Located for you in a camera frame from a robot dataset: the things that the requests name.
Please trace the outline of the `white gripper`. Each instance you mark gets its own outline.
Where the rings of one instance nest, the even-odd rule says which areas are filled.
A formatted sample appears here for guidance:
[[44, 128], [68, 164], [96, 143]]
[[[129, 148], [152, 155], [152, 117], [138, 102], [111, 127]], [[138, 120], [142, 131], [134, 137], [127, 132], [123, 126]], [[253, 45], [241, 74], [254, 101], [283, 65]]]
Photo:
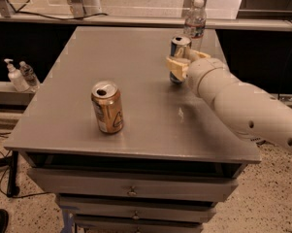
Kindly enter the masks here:
[[199, 84], [206, 74], [216, 69], [229, 70], [221, 60], [210, 57], [207, 53], [191, 50], [189, 60], [168, 56], [166, 66], [179, 81], [183, 82], [186, 78], [188, 87], [199, 96]]

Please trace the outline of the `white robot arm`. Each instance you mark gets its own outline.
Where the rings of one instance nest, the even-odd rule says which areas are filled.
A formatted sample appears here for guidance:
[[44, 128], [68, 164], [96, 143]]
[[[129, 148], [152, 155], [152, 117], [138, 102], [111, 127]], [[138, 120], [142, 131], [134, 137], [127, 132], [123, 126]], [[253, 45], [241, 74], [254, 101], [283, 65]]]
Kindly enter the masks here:
[[221, 60], [200, 57], [197, 51], [187, 58], [168, 56], [166, 66], [235, 135], [253, 142], [266, 140], [292, 153], [292, 109], [273, 95], [240, 81]]

